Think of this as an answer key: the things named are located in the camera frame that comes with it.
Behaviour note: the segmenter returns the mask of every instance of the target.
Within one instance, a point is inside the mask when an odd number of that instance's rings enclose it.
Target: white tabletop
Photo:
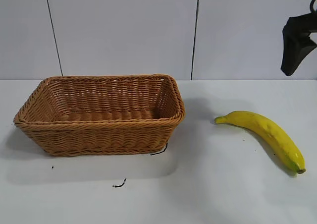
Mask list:
[[[13,125],[38,83],[0,81],[1,223],[317,223],[317,81],[179,81],[187,117],[164,153],[74,158]],[[261,139],[212,123],[234,110],[281,125],[307,172],[289,176]]]

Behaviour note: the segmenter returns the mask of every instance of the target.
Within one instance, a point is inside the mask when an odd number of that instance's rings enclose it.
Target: black debris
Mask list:
[[[165,146],[164,150],[162,150],[162,151],[160,151],[160,152],[157,152],[157,153],[154,153],[154,154],[150,154],[150,156],[153,156],[153,155],[158,155],[158,154],[160,154],[160,153],[163,153],[164,151],[166,151],[166,149],[167,149],[167,145],[168,145],[168,143],[166,144],[166,146]]]
[[[126,181],[127,179],[125,178],[124,179],[124,181],[123,181],[123,183],[121,184],[121,185],[113,185],[113,187],[114,188],[120,188],[120,187],[122,187],[124,184],[125,184],[125,181]]]

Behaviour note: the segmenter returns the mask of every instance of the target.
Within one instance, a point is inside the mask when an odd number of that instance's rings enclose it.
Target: yellow banana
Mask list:
[[[215,118],[216,124],[228,123],[247,128],[262,137],[281,161],[291,170],[304,173],[305,160],[287,133],[275,122],[260,114],[248,111],[234,111]]]

